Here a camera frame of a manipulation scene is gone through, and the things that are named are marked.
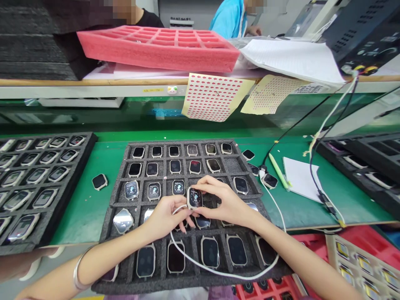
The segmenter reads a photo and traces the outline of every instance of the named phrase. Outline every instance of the white cable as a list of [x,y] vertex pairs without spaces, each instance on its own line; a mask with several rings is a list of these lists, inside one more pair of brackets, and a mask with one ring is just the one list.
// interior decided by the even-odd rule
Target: white cable
[[[286,232],[285,220],[283,219],[283,215],[282,215],[282,212],[280,211],[280,208],[279,208],[278,204],[276,203],[274,197],[272,196],[272,194],[270,193],[270,191],[267,189],[267,187],[264,184],[263,184],[263,187],[266,188],[268,194],[270,194],[272,200],[274,201],[274,203],[276,205],[276,208],[278,209],[279,214],[280,214],[280,216],[282,218],[283,231]],[[184,207],[187,207],[187,205],[185,204],[185,205],[182,205],[182,206],[178,207],[172,214],[174,215],[177,211],[179,211],[181,208],[184,208]],[[209,271],[211,273],[214,273],[216,275],[220,275],[220,276],[232,277],[232,278],[237,278],[237,279],[241,279],[241,280],[256,280],[257,278],[259,278],[259,277],[265,275],[267,272],[269,272],[277,264],[277,262],[279,260],[279,254],[277,254],[275,260],[272,262],[272,264],[268,268],[263,270],[261,273],[258,273],[258,274],[254,275],[254,276],[251,276],[251,277],[244,277],[244,276],[239,276],[239,275],[230,274],[230,273],[218,272],[216,270],[213,270],[211,268],[206,267],[205,265],[200,264],[199,262],[197,262],[193,258],[191,258],[189,255],[187,255],[185,252],[183,252],[181,250],[181,248],[179,248],[178,245],[176,244],[176,242],[174,240],[174,237],[172,235],[172,231],[170,232],[170,235],[171,235],[171,240],[174,243],[175,247],[179,250],[179,252],[181,252],[183,254],[183,256],[185,256],[188,260],[193,262],[196,266],[198,266],[198,267],[200,267],[200,268],[202,268],[204,270],[207,270],[207,271]]]

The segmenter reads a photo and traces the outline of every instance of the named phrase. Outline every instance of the sticker sheet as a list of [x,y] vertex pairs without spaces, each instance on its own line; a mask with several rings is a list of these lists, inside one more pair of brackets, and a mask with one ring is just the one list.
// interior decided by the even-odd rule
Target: sticker sheet
[[224,122],[254,84],[253,80],[190,73],[182,114],[190,119]]
[[289,94],[308,83],[300,79],[267,75],[251,92],[241,113],[275,114]]

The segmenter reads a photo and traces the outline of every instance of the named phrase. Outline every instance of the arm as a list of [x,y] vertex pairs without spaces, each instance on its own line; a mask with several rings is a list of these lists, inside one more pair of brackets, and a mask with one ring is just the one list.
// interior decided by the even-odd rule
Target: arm
[[214,194],[222,200],[219,208],[200,207],[195,212],[206,218],[248,227],[258,233],[322,298],[327,300],[363,299],[362,295],[334,268],[306,246],[273,225],[259,212],[252,210],[227,184],[211,176],[206,176],[192,187],[203,193]]
[[[186,232],[182,221],[187,220],[191,227],[194,223],[189,217],[192,212],[183,209],[172,215],[173,211],[186,204],[183,196],[163,197],[150,218],[134,231],[111,241],[95,246],[82,259],[78,279],[89,285],[127,258],[138,249],[163,238],[178,224]],[[38,300],[71,299],[80,291],[74,287],[73,273],[79,257],[76,257],[50,272],[31,286],[25,288],[16,300],[31,298]]]

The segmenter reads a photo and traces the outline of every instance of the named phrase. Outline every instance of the white paper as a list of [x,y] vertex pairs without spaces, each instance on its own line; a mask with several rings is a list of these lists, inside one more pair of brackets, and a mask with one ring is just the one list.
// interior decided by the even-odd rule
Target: white paper
[[326,44],[252,40],[240,51],[260,68],[330,86],[345,82]]
[[[284,157],[283,165],[285,168],[286,179],[292,184],[292,187],[289,186],[289,190],[291,192],[322,203],[318,198],[318,190],[314,184],[313,178],[311,177],[310,164]],[[317,182],[320,190],[322,190],[322,186],[317,175],[319,167],[316,165],[312,165],[312,167],[315,181]]]

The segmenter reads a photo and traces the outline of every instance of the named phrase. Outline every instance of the gray foam tray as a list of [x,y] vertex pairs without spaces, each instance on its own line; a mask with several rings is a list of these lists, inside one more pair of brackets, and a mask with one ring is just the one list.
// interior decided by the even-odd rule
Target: gray foam tray
[[[217,155],[208,156],[205,153],[206,144],[215,144],[217,146]],[[223,155],[221,153],[220,145],[222,143],[230,143],[233,146],[233,153],[231,155]],[[197,145],[198,156],[189,157],[187,155],[186,147],[188,145]],[[162,158],[152,158],[151,149],[153,146],[163,147]],[[180,149],[179,157],[169,157],[168,147],[178,146]],[[143,159],[133,159],[132,153],[135,147],[144,147],[145,155]],[[215,158],[220,162],[221,173],[211,174],[206,166],[206,160]],[[182,165],[182,172],[178,175],[172,175],[169,172],[169,161],[171,159],[179,159]],[[191,160],[198,160],[202,163],[201,174],[190,174],[188,166]],[[141,162],[143,164],[142,173],[139,178],[129,178],[127,175],[128,168],[133,162]],[[146,176],[146,165],[151,162],[159,164],[159,175],[156,177]],[[250,168],[237,144],[233,140],[201,140],[201,141],[173,141],[173,142],[150,142],[150,143],[129,143],[125,149],[124,160],[115,182],[114,190],[110,200],[110,207],[108,208],[105,216],[105,221],[100,236],[100,243],[111,240],[119,236],[113,225],[114,215],[127,208],[134,218],[135,225],[131,230],[136,229],[143,224],[144,214],[147,209],[154,209],[158,201],[149,201],[147,198],[147,186],[152,182],[159,182],[161,185],[161,196],[172,195],[172,182],[177,179],[185,181],[186,190],[190,185],[195,184],[200,178],[205,175],[211,175],[216,178],[223,178],[225,182],[234,189],[233,180],[234,176],[241,176],[246,178],[249,186],[248,195],[239,195],[245,202],[254,203],[259,212],[269,219],[268,213],[260,199],[262,191],[260,185],[257,183],[256,178],[251,174]],[[136,179],[139,183],[139,197],[134,201],[126,200],[124,196],[123,185],[126,182]],[[206,194],[203,196],[203,203],[206,207],[216,208],[221,200],[216,196]],[[246,266],[233,266],[229,259],[228,245],[226,243],[226,234],[238,234],[245,245],[248,263]],[[242,276],[251,276],[260,273],[265,269],[261,255],[258,251],[255,241],[255,233],[248,228],[241,226],[223,227],[222,223],[218,220],[211,220],[211,226],[207,229],[199,230],[189,228],[187,234],[182,232],[173,232],[176,241],[182,240],[185,244],[185,251],[188,255],[193,257],[196,261],[201,262],[200,257],[200,240],[201,237],[215,237],[220,252],[220,266],[218,271],[239,274]],[[186,260],[186,267],[183,274],[170,274],[167,270],[167,247],[170,241],[170,236],[166,236],[161,240],[154,242],[156,248],[156,269],[153,277],[148,279],[139,279],[136,276],[136,253],[126,258],[120,263],[120,271],[115,282],[98,281],[92,286],[92,290],[97,293],[106,295],[128,295],[128,294],[141,294],[151,293],[159,290],[171,290],[179,288],[190,288],[198,286],[219,286],[219,285],[232,285],[238,283],[245,283],[246,280],[238,280],[229,277],[222,277],[214,275],[206,270],[200,269],[188,260]],[[291,274],[292,270],[287,264],[280,259],[278,264],[269,271],[266,275],[260,277],[259,280],[268,278],[280,278],[282,276]]]
[[[86,140],[79,146],[68,146],[69,141],[77,135],[81,135],[86,138]],[[67,143],[60,148],[49,148],[37,150],[35,145],[37,142],[43,138],[55,138],[55,137],[65,137],[67,138]],[[45,246],[48,244],[53,237],[55,230],[57,229],[57,224],[60,221],[64,210],[75,190],[75,187],[79,181],[79,178],[86,166],[89,159],[90,153],[97,141],[97,136],[92,132],[78,132],[78,133],[65,133],[59,135],[38,135],[38,136],[27,136],[18,138],[8,138],[0,140],[0,142],[5,142],[10,139],[15,139],[12,147],[7,152],[0,152],[0,157],[4,155],[18,155],[18,158],[14,160],[13,164],[7,169],[0,169],[0,183],[3,182],[5,177],[17,170],[25,170],[23,177],[20,179],[18,184],[14,187],[0,187],[0,192],[8,192],[7,197],[0,204],[0,218],[1,217],[12,217],[11,222],[6,227],[3,234],[0,236],[0,255],[9,255],[17,253],[30,252],[36,247]],[[30,145],[26,151],[14,151],[17,143],[21,140],[33,139],[34,142]],[[60,162],[60,157],[66,151],[74,149],[79,151],[78,156],[68,163]],[[40,153],[40,157],[47,151],[60,151],[58,158],[51,164],[41,165],[38,159],[33,165],[28,167],[20,166],[20,162],[30,153]],[[47,177],[50,173],[59,166],[68,166],[70,169],[69,173],[60,182],[50,182]],[[37,168],[49,168],[46,176],[38,184],[26,184],[27,177]],[[47,208],[33,209],[32,204],[36,200],[37,196],[46,188],[58,188],[56,197],[54,198],[51,205]],[[3,204],[10,199],[10,197],[17,191],[20,190],[30,190],[33,194],[30,196],[28,201],[18,210],[14,212],[9,212],[2,209]],[[17,240],[13,243],[9,243],[7,240],[8,235],[11,233],[17,221],[24,215],[40,213],[40,219],[36,224],[33,232],[28,236],[26,240]]]

